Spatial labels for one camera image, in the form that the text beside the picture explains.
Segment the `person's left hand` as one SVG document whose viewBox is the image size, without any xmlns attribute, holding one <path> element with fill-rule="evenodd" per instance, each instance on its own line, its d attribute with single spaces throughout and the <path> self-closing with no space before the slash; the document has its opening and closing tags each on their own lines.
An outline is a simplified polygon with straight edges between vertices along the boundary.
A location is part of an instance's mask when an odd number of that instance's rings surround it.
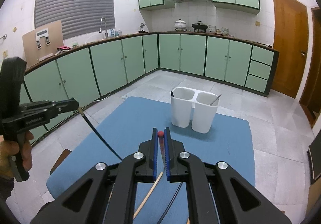
<svg viewBox="0 0 321 224">
<path fill-rule="evenodd" d="M 27 131 L 24 134 L 24 145 L 22 146 L 22 151 L 15 141 L 6 141 L 1 135 L 1 177 L 13 178 L 14 174 L 10 167 L 9 158 L 18 153 L 22 156 L 22 165 L 25 171 L 29 171 L 32 166 L 32 155 L 31 155 L 31 144 L 30 141 L 34 139 L 34 136 L 31 132 Z"/>
</svg>

